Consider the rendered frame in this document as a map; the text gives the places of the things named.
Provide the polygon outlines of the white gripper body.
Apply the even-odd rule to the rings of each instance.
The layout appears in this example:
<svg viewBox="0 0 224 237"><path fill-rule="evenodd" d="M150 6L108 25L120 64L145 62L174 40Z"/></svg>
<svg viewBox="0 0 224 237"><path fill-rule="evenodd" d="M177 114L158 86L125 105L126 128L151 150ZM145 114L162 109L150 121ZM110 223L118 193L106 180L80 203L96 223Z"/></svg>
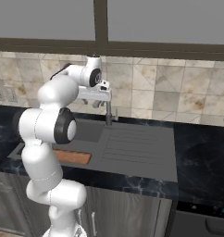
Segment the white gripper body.
<svg viewBox="0 0 224 237"><path fill-rule="evenodd" d="M87 87L80 86L78 97L86 100L110 102L112 98L112 90L89 90Z"/></svg>

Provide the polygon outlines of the dark grey faucet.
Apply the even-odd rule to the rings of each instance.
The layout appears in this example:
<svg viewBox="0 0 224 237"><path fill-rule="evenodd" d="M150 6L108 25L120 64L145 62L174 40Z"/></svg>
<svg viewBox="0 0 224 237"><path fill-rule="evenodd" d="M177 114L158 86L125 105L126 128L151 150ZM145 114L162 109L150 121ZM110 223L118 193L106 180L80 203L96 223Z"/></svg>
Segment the dark grey faucet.
<svg viewBox="0 0 224 237"><path fill-rule="evenodd" d="M111 103L106 103L106 126L111 126L113 121L118 121L118 114L112 115Z"/></svg>

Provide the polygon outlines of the brown wooden cutting board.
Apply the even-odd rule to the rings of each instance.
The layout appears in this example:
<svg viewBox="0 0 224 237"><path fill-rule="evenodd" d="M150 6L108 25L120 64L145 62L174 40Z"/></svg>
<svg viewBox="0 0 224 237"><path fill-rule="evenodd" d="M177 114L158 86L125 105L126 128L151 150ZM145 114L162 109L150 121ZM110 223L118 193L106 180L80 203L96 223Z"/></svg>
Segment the brown wooden cutting board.
<svg viewBox="0 0 224 237"><path fill-rule="evenodd" d="M54 149L56 157L63 162L87 165L92 155L90 153Z"/></svg>

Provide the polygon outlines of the dark grey sink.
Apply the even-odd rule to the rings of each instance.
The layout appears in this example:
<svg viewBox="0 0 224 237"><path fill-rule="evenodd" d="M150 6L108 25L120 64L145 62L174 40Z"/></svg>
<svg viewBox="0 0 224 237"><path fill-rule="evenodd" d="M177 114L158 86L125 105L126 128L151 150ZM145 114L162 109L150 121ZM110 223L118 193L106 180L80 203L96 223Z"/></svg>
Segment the dark grey sink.
<svg viewBox="0 0 224 237"><path fill-rule="evenodd" d="M71 143L55 144L55 149L92 155L85 169L141 178L177 179L174 132L161 125L142 126L78 119Z"/></svg>

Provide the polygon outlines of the dark brown framed window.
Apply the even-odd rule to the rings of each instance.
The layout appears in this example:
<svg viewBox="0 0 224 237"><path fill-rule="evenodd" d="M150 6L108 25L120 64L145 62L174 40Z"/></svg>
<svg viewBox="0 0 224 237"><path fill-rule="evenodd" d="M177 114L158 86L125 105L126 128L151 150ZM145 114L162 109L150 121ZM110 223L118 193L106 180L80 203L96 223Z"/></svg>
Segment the dark brown framed window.
<svg viewBox="0 0 224 237"><path fill-rule="evenodd" d="M93 41L0 38L0 51L224 61L224 44L109 41L107 0L93 0L93 23Z"/></svg>

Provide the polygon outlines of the grey wood cupboard door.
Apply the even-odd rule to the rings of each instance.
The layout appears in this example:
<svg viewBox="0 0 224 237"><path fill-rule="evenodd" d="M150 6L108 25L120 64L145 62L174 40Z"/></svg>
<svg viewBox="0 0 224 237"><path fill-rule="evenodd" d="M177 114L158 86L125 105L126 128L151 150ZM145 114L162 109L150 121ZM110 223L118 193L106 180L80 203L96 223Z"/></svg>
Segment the grey wood cupboard door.
<svg viewBox="0 0 224 237"><path fill-rule="evenodd" d="M87 208L93 237L154 237L159 199L101 188L87 187Z"/></svg>
<svg viewBox="0 0 224 237"><path fill-rule="evenodd" d="M30 178L0 172L0 231L20 237L42 237L50 227L48 206L30 200Z"/></svg>

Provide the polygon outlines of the black dishwasher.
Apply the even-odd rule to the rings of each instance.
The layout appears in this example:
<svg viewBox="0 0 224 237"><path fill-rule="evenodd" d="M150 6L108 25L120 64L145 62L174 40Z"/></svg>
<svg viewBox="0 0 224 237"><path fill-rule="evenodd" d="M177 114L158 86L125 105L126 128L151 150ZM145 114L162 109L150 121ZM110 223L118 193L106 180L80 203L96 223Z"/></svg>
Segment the black dishwasher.
<svg viewBox="0 0 224 237"><path fill-rule="evenodd" d="M224 207L178 202L170 237L224 237Z"/></svg>

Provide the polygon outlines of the grey wall outlet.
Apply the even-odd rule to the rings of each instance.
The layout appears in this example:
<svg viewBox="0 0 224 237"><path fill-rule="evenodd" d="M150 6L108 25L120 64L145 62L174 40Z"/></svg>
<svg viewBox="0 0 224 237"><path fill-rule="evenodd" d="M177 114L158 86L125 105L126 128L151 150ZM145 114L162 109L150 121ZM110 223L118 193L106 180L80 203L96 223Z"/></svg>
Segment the grey wall outlet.
<svg viewBox="0 0 224 237"><path fill-rule="evenodd" d="M18 98L15 88L12 85L5 84L0 80L0 102L17 103Z"/></svg>

